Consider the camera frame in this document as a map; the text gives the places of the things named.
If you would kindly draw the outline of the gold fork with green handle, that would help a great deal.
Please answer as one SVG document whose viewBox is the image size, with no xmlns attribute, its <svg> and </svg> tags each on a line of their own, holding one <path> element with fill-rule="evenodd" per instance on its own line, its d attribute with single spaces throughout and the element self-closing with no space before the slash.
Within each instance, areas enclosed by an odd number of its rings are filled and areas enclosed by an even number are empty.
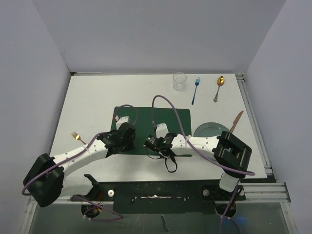
<svg viewBox="0 0 312 234">
<path fill-rule="evenodd" d="M 86 144 L 78 133 L 72 132 L 71 135 L 75 138 L 75 140 L 82 142 L 84 145 Z"/>
</svg>

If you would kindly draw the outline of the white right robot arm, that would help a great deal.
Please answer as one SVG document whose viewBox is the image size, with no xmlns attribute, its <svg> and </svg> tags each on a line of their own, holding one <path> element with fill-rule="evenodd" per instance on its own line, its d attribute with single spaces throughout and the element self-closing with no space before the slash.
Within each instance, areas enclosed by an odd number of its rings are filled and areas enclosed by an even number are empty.
<svg viewBox="0 0 312 234">
<path fill-rule="evenodd" d="M 248 170 L 252 149 L 231 132 L 219 136 L 195 137 L 167 133 L 165 137 L 149 135 L 144 147 L 156 152 L 163 159 L 176 163 L 176 156 L 201 156 L 223 169 L 217 187 L 218 196 L 229 199 L 239 180 L 255 173 Z"/>
</svg>

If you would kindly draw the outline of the dark green placemat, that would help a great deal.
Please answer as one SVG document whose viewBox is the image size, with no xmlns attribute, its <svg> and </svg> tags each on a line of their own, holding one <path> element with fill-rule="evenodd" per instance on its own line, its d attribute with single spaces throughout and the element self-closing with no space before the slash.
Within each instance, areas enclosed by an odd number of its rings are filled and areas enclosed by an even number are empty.
<svg viewBox="0 0 312 234">
<path fill-rule="evenodd" d="M 114 108 L 117 112 L 117 116 L 124 117 L 129 116 L 130 122 L 136 122 L 136 138 L 134 140 L 135 148 L 129 152 L 121 152 L 121 155 L 145 155 L 146 151 L 143 144 L 149 135 L 155 136 L 152 125 L 152 111 L 150 107 L 124 107 L 118 109 Z M 177 109 L 177 113 L 180 117 L 183 130 L 186 135 L 192 133 L 191 128 L 191 113 L 189 109 Z M 181 129 L 176 118 L 176 114 L 172 108 L 155 108 L 154 109 L 155 124 L 166 123 L 168 131 L 170 133 L 181 134 Z"/>
</svg>

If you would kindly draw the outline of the rose gold knife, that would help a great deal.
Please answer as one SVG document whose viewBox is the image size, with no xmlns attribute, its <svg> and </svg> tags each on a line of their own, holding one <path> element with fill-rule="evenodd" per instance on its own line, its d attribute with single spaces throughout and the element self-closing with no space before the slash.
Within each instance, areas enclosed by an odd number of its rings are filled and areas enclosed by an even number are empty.
<svg viewBox="0 0 312 234">
<path fill-rule="evenodd" d="M 235 130 L 235 128 L 236 128 L 236 126 L 237 126 L 237 124 L 238 124 L 238 122 L 239 122 L 239 120 L 240 120 L 240 118 L 241 118 L 241 116 L 242 116 L 243 113 L 244 113 L 244 111 L 241 111 L 241 112 L 236 116 L 236 118 L 234 119 L 233 125 L 232 125 L 232 127 L 230 128 L 230 132 L 231 132 L 231 133 L 234 132 L 234 130 Z"/>
</svg>

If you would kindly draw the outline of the iridescent gold spoon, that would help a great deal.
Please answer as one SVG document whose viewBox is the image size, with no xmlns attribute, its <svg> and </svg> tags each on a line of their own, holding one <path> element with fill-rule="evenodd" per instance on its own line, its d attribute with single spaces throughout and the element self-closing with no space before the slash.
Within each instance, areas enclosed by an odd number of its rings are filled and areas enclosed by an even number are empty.
<svg viewBox="0 0 312 234">
<path fill-rule="evenodd" d="M 220 76 L 220 77 L 217 79 L 218 90 L 217 90 L 216 95 L 215 95 L 215 97 L 214 97 L 214 99 L 213 99 L 214 102 L 217 102 L 217 101 L 218 101 L 219 89 L 220 89 L 220 87 L 221 87 L 222 85 L 224 85 L 224 83 L 225 83 L 225 78 L 224 78 L 224 76 Z"/>
</svg>

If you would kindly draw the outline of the blue metal fork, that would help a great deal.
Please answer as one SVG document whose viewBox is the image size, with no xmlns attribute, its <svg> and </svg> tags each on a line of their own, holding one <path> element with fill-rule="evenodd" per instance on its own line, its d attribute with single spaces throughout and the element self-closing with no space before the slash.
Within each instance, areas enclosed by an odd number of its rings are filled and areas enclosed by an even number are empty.
<svg viewBox="0 0 312 234">
<path fill-rule="evenodd" d="M 195 90 L 194 90 L 194 95 L 193 95 L 193 99 L 192 99 L 192 105 L 194 105 L 195 102 L 195 96 L 196 96 L 196 91 L 197 91 L 197 87 L 199 86 L 200 83 L 200 77 L 197 77 L 195 80 Z"/>
</svg>

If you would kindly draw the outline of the clear drinking glass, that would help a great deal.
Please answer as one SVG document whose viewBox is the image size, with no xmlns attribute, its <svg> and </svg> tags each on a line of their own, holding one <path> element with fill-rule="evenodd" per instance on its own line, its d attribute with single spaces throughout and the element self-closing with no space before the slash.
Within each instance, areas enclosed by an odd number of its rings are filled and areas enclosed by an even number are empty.
<svg viewBox="0 0 312 234">
<path fill-rule="evenodd" d="M 182 91 L 186 80 L 186 74 L 184 74 L 183 72 L 175 72 L 173 74 L 173 89 L 176 91 Z"/>
</svg>

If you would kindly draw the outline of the teal ceramic plate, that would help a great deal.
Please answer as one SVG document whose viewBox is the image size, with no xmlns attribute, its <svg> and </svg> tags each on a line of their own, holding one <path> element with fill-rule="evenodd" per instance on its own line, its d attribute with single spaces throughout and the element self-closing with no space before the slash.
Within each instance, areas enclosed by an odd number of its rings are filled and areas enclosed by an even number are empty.
<svg viewBox="0 0 312 234">
<path fill-rule="evenodd" d="M 198 126 L 193 134 L 194 137 L 214 137 L 219 136 L 224 131 L 229 131 L 227 127 L 216 122 L 206 122 Z"/>
</svg>

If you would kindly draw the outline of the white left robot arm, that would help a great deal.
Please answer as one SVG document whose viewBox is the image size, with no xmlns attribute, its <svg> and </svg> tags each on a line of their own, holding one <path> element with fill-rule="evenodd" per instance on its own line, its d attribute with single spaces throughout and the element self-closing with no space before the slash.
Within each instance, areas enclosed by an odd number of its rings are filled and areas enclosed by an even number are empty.
<svg viewBox="0 0 312 234">
<path fill-rule="evenodd" d="M 116 130 L 96 134 L 88 144 L 72 151 L 56 156 L 40 155 L 23 180 L 22 195 L 32 196 L 42 208 L 63 196 L 96 199 L 98 182 L 89 174 L 78 180 L 66 180 L 66 177 L 94 161 L 132 150 L 135 137 L 136 128 L 125 122 Z"/>
</svg>

